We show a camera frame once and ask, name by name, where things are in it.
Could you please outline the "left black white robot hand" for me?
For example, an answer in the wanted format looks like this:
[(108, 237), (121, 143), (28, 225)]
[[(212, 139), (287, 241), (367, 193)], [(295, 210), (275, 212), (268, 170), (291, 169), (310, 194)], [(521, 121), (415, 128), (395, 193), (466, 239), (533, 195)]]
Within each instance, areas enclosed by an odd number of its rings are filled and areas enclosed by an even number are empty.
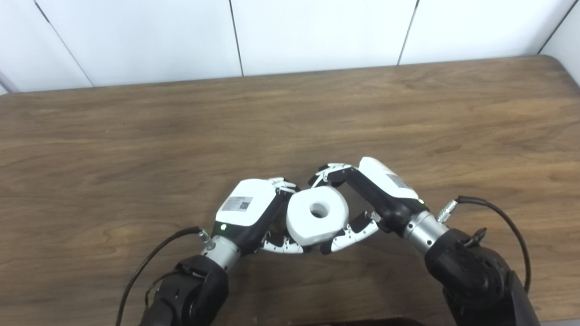
[(278, 212), (299, 191), (283, 177), (240, 181), (216, 212), (212, 237), (231, 241), (242, 257), (260, 249), (282, 254), (311, 252), (311, 246), (298, 244), (288, 232), (269, 230)]

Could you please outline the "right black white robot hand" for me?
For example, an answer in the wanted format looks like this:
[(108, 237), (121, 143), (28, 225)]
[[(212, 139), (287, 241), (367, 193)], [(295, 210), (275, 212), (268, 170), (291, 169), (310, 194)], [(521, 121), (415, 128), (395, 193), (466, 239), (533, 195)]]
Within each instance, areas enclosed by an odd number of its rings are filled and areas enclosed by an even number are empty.
[(354, 220), (320, 245), (321, 254), (331, 254), (358, 243), (381, 230), (408, 240), (421, 253), (432, 238), (422, 231), (424, 221), (433, 220), (418, 194), (396, 173), (372, 157), (363, 157), (358, 166), (328, 163), (308, 181), (311, 188), (348, 184), (373, 210)]

